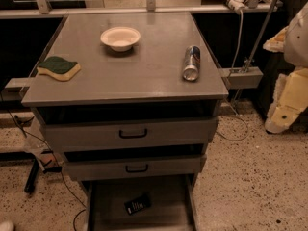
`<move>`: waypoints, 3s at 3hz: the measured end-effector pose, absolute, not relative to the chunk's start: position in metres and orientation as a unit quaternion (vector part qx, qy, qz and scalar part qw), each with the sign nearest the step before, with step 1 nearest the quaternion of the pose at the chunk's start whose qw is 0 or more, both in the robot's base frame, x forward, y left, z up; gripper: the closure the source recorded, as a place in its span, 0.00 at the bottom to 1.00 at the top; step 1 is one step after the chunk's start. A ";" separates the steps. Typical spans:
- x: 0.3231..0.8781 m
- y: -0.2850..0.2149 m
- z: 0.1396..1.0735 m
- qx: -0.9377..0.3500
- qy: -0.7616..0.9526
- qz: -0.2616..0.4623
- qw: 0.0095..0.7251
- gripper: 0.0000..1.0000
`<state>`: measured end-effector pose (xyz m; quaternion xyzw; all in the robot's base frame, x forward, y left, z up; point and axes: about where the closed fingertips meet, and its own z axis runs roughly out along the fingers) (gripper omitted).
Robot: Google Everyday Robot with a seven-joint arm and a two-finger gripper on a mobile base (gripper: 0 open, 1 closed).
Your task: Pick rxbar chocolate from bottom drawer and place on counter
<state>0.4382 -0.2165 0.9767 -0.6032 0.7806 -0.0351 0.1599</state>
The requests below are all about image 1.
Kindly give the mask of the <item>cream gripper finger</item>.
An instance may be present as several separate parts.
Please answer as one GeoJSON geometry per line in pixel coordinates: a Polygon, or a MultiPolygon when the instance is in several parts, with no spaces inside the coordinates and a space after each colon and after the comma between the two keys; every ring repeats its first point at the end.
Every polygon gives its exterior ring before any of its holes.
{"type": "Polygon", "coordinates": [[[308,69],[296,68],[289,75],[280,74],[276,80],[273,102],[269,106],[265,129],[282,133],[308,108],[308,69]]]}

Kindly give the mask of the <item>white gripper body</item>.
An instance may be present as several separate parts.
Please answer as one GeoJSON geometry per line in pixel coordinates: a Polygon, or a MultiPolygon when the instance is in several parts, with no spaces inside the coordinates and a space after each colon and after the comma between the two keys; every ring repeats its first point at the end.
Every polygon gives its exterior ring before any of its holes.
{"type": "Polygon", "coordinates": [[[281,29],[274,37],[268,39],[263,44],[263,48],[273,53],[283,53],[287,30],[288,27],[281,29]]]}

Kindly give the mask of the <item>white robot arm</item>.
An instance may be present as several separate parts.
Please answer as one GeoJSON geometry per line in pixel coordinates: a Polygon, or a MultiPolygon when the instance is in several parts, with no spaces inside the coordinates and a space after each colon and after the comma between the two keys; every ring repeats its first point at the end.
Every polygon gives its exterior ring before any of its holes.
{"type": "Polygon", "coordinates": [[[278,134],[289,129],[308,108],[308,3],[263,48],[282,52],[284,60],[295,67],[289,75],[278,75],[267,113],[265,129],[278,134]]]}

